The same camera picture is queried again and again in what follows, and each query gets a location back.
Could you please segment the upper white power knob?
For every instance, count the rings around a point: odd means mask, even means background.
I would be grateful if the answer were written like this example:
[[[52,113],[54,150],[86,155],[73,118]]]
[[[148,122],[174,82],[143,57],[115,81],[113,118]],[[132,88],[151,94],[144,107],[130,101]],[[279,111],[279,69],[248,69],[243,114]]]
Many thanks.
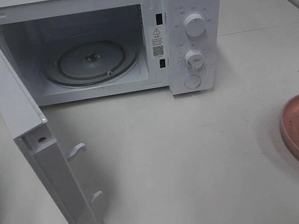
[[[206,30],[205,17],[199,12],[192,12],[184,19],[184,28],[188,36],[198,37]]]

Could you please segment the white microwave door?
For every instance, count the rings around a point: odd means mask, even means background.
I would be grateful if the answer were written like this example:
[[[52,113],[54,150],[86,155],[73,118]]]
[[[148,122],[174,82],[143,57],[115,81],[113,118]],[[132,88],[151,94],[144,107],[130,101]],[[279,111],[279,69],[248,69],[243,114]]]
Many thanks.
[[[0,112],[15,144],[68,224],[102,224],[92,209],[94,198],[85,196],[70,167],[77,153],[86,150],[85,144],[76,145],[65,156],[6,46],[0,25]]]

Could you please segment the white microwave oven body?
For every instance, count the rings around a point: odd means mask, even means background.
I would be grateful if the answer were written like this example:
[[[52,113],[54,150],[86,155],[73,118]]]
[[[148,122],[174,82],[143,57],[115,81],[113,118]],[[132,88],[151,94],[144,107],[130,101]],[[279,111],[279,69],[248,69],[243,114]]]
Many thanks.
[[[210,89],[214,83],[220,0],[0,0],[0,25],[6,50],[18,66],[18,75],[38,106],[107,97],[150,88],[168,87],[173,95]],[[188,36],[185,17],[199,12],[206,30]],[[166,54],[151,53],[149,28],[163,26]],[[136,40],[140,53],[122,75],[93,86],[65,87],[44,75],[46,60],[57,52],[99,40]],[[189,50],[200,50],[204,65],[187,68]],[[187,77],[201,84],[188,89]]]

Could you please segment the white timer knob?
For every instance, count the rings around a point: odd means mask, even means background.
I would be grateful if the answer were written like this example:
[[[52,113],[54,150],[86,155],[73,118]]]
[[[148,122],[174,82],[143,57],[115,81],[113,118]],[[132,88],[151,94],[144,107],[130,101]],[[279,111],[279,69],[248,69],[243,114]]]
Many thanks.
[[[198,70],[200,69],[204,63],[204,55],[202,51],[200,50],[189,50],[185,55],[184,55],[184,60],[187,68],[190,70]]]

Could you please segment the white warning label sticker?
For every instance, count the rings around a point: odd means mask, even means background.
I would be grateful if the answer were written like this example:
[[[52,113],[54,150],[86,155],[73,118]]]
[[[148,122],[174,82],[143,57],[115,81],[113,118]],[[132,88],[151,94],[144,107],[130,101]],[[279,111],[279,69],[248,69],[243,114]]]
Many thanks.
[[[149,28],[149,41],[151,43],[151,53],[155,58],[165,56],[165,34],[163,26],[154,26]]]

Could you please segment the glass microwave turntable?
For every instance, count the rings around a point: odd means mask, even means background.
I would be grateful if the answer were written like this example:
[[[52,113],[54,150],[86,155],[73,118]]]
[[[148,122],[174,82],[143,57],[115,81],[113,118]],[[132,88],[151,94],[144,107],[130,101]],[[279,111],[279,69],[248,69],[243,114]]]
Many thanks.
[[[65,87],[86,87],[110,81],[136,62],[136,40],[91,41],[51,55],[43,65],[45,77]]]

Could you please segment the round white door button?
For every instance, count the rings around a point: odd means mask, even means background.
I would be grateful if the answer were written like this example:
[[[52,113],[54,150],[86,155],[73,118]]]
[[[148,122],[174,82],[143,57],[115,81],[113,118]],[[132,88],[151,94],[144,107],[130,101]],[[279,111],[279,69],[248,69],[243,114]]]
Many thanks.
[[[198,75],[189,76],[186,78],[184,84],[188,89],[197,88],[201,84],[200,76]]]

